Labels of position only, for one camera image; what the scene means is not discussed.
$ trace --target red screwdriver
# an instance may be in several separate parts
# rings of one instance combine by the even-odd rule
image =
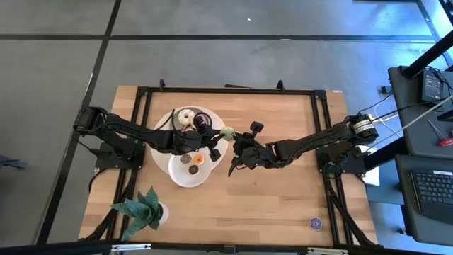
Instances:
[[[437,129],[436,126],[434,126],[434,124],[432,124],[431,120],[428,120],[429,124],[431,125],[431,127],[434,129],[434,131],[436,132],[437,136],[440,138],[440,142],[439,142],[439,146],[442,146],[442,147],[446,147],[446,146],[450,146],[450,145],[453,145],[453,138],[445,138],[442,133]]]

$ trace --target keyboard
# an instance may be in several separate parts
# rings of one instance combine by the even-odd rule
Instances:
[[[420,213],[453,224],[453,172],[411,171]]]

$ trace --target green object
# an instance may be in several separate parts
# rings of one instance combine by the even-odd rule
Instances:
[[[236,135],[236,132],[234,132],[234,129],[232,127],[223,127],[220,130],[220,135],[223,135],[223,139],[226,141],[232,141],[234,139],[234,136]]]
[[[147,225],[153,230],[159,228],[159,220],[162,216],[162,207],[159,206],[159,198],[153,187],[151,187],[146,196],[140,191],[137,194],[138,202],[126,199],[124,203],[111,205],[113,209],[133,217],[134,221],[122,234],[121,241],[125,241]]]

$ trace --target orange candy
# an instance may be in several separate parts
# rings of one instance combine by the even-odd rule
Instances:
[[[196,154],[195,157],[193,157],[194,164],[201,165],[201,164],[203,164],[204,161],[205,161],[205,159],[203,158],[203,156],[201,154]]]

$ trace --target purple bottle cap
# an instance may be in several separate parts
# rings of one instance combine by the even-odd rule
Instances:
[[[310,227],[314,231],[319,231],[323,227],[323,223],[320,218],[314,217],[310,220]]]

